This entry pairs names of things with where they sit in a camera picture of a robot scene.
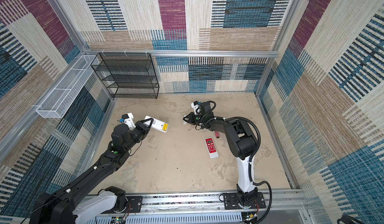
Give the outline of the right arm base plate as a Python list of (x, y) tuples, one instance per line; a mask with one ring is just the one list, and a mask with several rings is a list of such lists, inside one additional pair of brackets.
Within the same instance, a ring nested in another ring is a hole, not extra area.
[(241, 197), (238, 193), (221, 193), (219, 200), (224, 203), (226, 210), (265, 209), (267, 207), (266, 199), (261, 192), (257, 192), (250, 198)]

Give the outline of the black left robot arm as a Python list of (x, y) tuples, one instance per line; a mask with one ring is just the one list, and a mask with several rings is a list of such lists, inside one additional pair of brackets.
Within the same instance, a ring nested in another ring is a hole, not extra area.
[(73, 211), (101, 181), (116, 172), (131, 156), (131, 149), (144, 140), (153, 118), (136, 122), (132, 130), (126, 124), (114, 128), (107, 150), (88, 170), (53, 194), (43, 194), (36, 199), (30, 215), (31, 224), (74, 224), (79, 220)]

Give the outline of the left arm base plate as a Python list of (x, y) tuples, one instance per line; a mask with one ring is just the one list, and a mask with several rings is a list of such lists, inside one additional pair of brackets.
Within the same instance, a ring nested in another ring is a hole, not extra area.
[(136, 214), (141, 212), (143, 196), (126, 196), (127, 210), (126, 214)]

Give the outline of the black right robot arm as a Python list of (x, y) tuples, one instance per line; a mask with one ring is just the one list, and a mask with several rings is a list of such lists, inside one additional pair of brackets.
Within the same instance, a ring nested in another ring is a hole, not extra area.
[(197, 130), (209, 130), (225, 134), (232, 155), (238, 164), (239, 180), (235, 193), (219, 194), (219, 200), (226, 210), (245, 210), (242, 219), (245, 224), (260, 224), (269, 214), (272, 201), (265, 202), (259, 187), (266, 185), (269, 195), (272, 187), (267, 181), (259, 183), (254, 180), (254, 158), (261, 146), (261, 134), (257, 126), (244, 117), (224, 118), (215, 116), (214, 101), (191, 104), (193, 111), (184, 116), (183, 122), (194, 125)]

